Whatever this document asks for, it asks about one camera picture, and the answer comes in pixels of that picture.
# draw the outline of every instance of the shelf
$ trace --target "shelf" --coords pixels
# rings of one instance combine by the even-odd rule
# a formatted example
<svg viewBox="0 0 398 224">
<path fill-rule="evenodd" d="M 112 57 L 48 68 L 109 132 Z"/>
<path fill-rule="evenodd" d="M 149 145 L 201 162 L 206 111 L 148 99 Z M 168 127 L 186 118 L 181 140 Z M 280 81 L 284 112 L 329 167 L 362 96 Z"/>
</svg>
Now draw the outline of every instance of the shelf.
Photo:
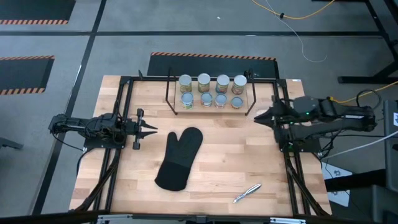
<svg viewBox="0 0 398 224">
<path fill-rule="evenodd" d="M 217 96 L 216 92 L 216 83 L 217 81 L 210 82 L 210 93 L 213 97 L 213 102 L 210 107 L 203 106 L 201 102 L 201 93 L 198 91 L 198 82 L 192 81 L 192 94 L 193 94 L 193 108 L 185 109 L 182 101 L 181 96 L 182 93 L 180 91 L 180 83 L 176 81 L 175 84 L 175 100 L 174 100 L 174 110 L 177 113 L 233 113 L 233 114 L 245 114 L 248 111 L 248 94 L 246 90 L 246 86 L 244 87 L 243 93 L 240 95 L 235 95 L 231 89 L 233 86 L 233 82 L 230 82 L 228 85 L 228 91 L 226 92 L 227 102 L 224 108 L 216 108 L 215 106 L 215 98 Z M 231 105 L 231 100 L 234 97 L 240 97 L 243 100 L 243 105 L 239 109 L 234 109 Z"/>
</svg>

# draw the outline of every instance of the oven mitt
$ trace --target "oven mitt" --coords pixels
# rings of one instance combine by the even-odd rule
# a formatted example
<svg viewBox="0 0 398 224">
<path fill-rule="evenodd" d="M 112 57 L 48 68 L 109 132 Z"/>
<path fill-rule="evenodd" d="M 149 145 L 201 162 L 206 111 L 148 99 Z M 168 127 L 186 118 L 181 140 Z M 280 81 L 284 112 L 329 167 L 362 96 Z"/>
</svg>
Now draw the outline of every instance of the oven mitt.
<svg viewBox="0 0 398 224">
<path fill-rule="evenodd" d="M 174 132 L 169 133 L 166 154 L 155 183 L 166 190 L 183 190 L 202 140 L 203 135 L 197 128 L 185 129 L 180 140 Z"/>
</svg>

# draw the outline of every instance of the orange and black stripe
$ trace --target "orange and black stripe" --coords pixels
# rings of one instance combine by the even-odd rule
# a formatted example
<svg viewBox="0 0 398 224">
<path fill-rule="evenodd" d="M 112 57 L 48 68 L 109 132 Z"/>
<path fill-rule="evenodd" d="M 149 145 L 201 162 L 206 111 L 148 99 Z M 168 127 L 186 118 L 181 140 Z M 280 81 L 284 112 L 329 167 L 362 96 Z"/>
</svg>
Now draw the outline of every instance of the orange and black stripe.
<svg viewBox="0 0 398 224">
<path fill-rule="evenodd" d="M 22 88 L 22 89 L 10 89 L 0 90 L 0 95 L 16 95 L 16 94 L 29 94 L 29 93 L 43 93 L 45 88 Z"/>
<path fill-rule="evenodd" d="M 273 57 L 237 56 L 237 55 L 188 54 L 188 53 L 167 53 L 167 52 L 152 52 L 151 55 L 180 56 L 180 57 L 238 58 L 238 59 L 273 60 L 273 61 L 276 61 L 276 58 L 273 58 Z"/>
<path fill-rule="evenodd" d="M 0 57 L 0 60 L 35 60 L 35 59 L 55 59 L 54 55 L 46 56 L 28 56 L 28 57 Z M 31 94 L 43 93 L 45 88 L 16 88 L 16 89 L 0 89 L 0 95 L 16 95 L 16 94 Z"/>
<path fill-rule="evenodd" d="M 63 19 L 0 19 L 0 25 L 65 25 Z"/>
<path fill-rule="evenodd" d="M 28 57 L 0 57 L 0 60 L 31 60 L 31 59 L 44 59 L 44 58 L 49 58 L 49 59 L 54 59 L 54 55 L 49 55 L 49 56 L 28 56 Z"/>
</svg>

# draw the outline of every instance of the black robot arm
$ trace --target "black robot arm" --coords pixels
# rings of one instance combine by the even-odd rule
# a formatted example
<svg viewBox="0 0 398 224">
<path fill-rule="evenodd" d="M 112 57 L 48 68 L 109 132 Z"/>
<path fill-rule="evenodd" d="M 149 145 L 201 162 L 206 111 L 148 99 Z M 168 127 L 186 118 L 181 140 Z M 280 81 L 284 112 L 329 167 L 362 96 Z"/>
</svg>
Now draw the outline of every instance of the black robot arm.
<svg viewBox="0 0 398 224">
<path fill-rule="evenodd" d="M 312 139 L 316 136 L 342 130 L 372 131 L 377 125 L 369 106 L 344 106 L 309 96 L 273 101 L 272 107 L 256 116 L 254 122 L 272 128 L 275 140 L 282 148 L 289 145 L 291 151 L 315 152 Z M 312 125 L 302 124 L 309 121 Z"/>
<path fill-rule="evenodd" d="M 118 113 L 106 113 L 91 119 L 71 118 L 64 114 L 58 114 L 51 120 L 49 130 L 52 134 L 76 131 L 86 141 L 84 146 L 93 148 L 121 149 L 125 147 L 128 135 L 136 136 L 133 149 L 139 149 L 139 140 L 156 133 L 156 131 L 143 132 L 141 129 L 157 129 L 146 124 L 142 119 L 144 110 L 137 110 L 137 121 L 122 119 Z"/>
</svg>

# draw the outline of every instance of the can lid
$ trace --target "can lid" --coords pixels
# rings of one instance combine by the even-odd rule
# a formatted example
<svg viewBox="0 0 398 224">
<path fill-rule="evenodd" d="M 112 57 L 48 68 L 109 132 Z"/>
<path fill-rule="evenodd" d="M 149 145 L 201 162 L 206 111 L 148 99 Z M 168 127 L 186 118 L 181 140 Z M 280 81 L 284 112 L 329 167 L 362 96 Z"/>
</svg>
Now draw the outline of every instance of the can lid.
<svg viewBox="0 0 398 224">
<path fill-rule="evenodd" d="M 202 73 L 198 76 L 198 82 L 200 84 L 207 84 L 210 82 L 210 76 L 207 73 Z"/>
<path fill-rule="evenodd" d="M 227 75 L 219 75 L 217 77 L 217 83 L 220 85 L 228 85 L 229 84 L 229 77 Z"/>
<path fill-rule="evenodd" d="M 191 76 L 184 74 L 178 78 L 178 82 L 180 82 L 181 85 L 189 85 L 189 83 L 192 82 L 192 78 Z"/>
<path fill-rule="evenodd" d="M 201 98 L 201 100 L 203 100 L 203 102 L 206 102 L 206 103 L 211 102 L 213 99 L 213 97 L 210 93 L 202 93 L 200 98 Z"/>
<path fill-rule="evenodd" d="M 181 96 L 181 100 L 182 100 L 184 103 L 191 103 L 191 102 L 193 101 L 193 95 L 192 95 L 192 93 L 190 93 L 190 92 L 185 92 L 185 93 L 183 93 L 182 96 Z"/>
<path fill-rule="evenodd" d="M 246 79 L 245 76 L 243 75 L 236 75 L 234 78 L 234 82 L 235 84 L 237 84 L 238 86 L 244 86 L 246 85 L 246 83 L 248 82 L 248 80 Z"/>
<path fill-rule="evenodd" d="M 243 100 L 240 97 L 234 97 L 231 100 L 231 103 L 232 103 L 233 106 L 240 107 L 243 104 Z"/>
<path fill-rule="evenodd" d="M 216 96 L 216 102 L 217 103 L 221 103 L 221 104 L 226 103 L 226 95 L 224 95 L 224 94 L 217 95 Z"/>
</svg>

